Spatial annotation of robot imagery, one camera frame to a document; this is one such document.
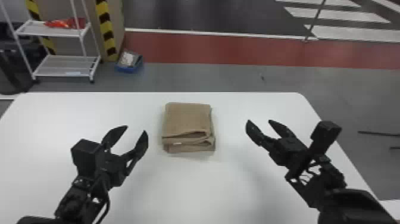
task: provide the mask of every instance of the red object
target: red object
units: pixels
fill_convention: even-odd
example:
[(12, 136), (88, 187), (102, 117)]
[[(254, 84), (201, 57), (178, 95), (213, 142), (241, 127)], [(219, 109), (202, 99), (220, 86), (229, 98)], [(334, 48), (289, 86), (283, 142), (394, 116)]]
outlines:
[(398, 43), (126, 32), (123, 47), (148, 63), (400, 69)]
[[(45, 23), (46, 26), (51, 28), (65, 28), (65, 29), (76, 29), (75, 18), (68, 18), (65, 20), (50, 20)], [(78, 26), (80, 29), (85, 28), (86, 19), (78, 18)]]

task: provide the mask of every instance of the metal shelf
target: metal shelf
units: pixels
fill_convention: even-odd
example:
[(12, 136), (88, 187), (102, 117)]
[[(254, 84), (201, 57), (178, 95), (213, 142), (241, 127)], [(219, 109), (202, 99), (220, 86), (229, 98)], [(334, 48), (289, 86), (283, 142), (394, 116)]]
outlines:
[(91, 23), (84, 29), (63, 29), (45, 26), (44, 21), (28, 20), (15, 33), (20, 36), (50, 36), (55, 38), (80, 38), (87, 34)]
[[(73, 18), (75, 20), (76, 26), (78, 27), (79, 19), (74, 2), (75, 0), (70, 0), (74, 16)], [(86, 8), (85, 0), (81, 0), (81, 2), (83, 11), (85, 12), (86, 19), (88, 20), (90, 17), (88, 9)], [(18, 49), (21, 52), (26, 67), (28, 68), (29, 73), (31, 74), (32, 80), (36, 80), (37, 76), (88, 77), (90, 82), (94, 83), (94, 75), (101, 61), (101, 56), (95, 36), (95, 31), (93, 30), (91, 23), (86, 23), (84, 29), (62, 29), (62, 28), (47, 27), (45, 26), (45, 22), (32, 20), (31, 18), (30, 20), (26, 21), (20, 28), (14, 30), (13, 24), (4, 6), (3, 0), (0, 0), (0, 10), (3, 12), (5, 19), (12, 31), (12, 35), (18, 45)], [(83, 43), (84, 37), (88, 33), (89, 29), (92, 32), (93, 41), (96, 46), (97, 56), (95, 57), (88, 57), (85, 45)], [(43, 59), (43, 61), (36, 68), (36, 70), (33, 71), (33, 69), (29, 64), (28, 58), (25, 55), (19, 36), (38, 36), (43, 45), (45, 45), (43, 42), (44, 36), (52, 38), (78, 38), (80, 46), (82, 48), (83, 56), (51, 55), (50, 51), (47, 48), (45, 48), (48, 55), (45, 57), (45, 59)]]
[(91, 77), (100, 62), (98, 57), (47, 55), (33, 72), (35, 76)]

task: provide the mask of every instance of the robotic arm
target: robotic arm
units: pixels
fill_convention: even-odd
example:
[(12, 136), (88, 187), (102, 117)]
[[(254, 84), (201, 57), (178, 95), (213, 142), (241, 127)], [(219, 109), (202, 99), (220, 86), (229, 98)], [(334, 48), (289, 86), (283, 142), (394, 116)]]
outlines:
[(143, 131), (134, 149), (123, 155), (112, 154), (111, 148), (127, 128), (110, 130), (100, 144), (81, 139), (71, 149), (78, 175), (60, 201), (55, 219), (26, 216), (18, 224), (92, 224), (105, 206), (96, 222), (100, 224), (110, 210), (108, 191), (123, 184), (148, 148), (148, 135)]
[(346, 189), (344, 175), (325, 155), (339, 136), (341, 127), (333, 122), (320, 122), (311, 134), (313, 142), (307, 148), (285, 125), (273, 120), (269, 120), (269, 124), (281, 138), (264, 135), (250, 120), (246, 124), (246, 133), (269, 152), (278, 166), (289, 170), (286, 181), (309, 207), (320, 212), (319, 224), (396, 224), (370, 193)]

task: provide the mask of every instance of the hazard stripe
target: hazard stripe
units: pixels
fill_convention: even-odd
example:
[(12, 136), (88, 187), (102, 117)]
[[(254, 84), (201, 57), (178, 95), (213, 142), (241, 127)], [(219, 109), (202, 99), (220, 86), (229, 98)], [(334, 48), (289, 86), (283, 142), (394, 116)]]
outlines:
[[(42, 21), (39, 14), (39, 7), (36, 4), (35, 0), (26, 0), (25, 3), (32, 19)], [(48, 38), (47, 36), (43, 36), (43, 44), (47, 47), (50, 54), (55, 54), (55, 47), (53, 41), (51, 41), (50, 38)]]
[(104, 48), (107, 52), (108, 60), (116, 61), (118, 58), (117, 48), (107, 0), (96, 0), (96, 13), (99, 18), (100, 31), (103, 36)]

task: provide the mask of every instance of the brown towel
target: brown towel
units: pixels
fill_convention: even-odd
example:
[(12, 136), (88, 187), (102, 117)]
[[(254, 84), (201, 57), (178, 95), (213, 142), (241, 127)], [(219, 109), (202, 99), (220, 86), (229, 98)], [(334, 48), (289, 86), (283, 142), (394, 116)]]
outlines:
[(214, 150), (210, 105), (168, 103), (165, 106), (162, 143), (169, 153)]

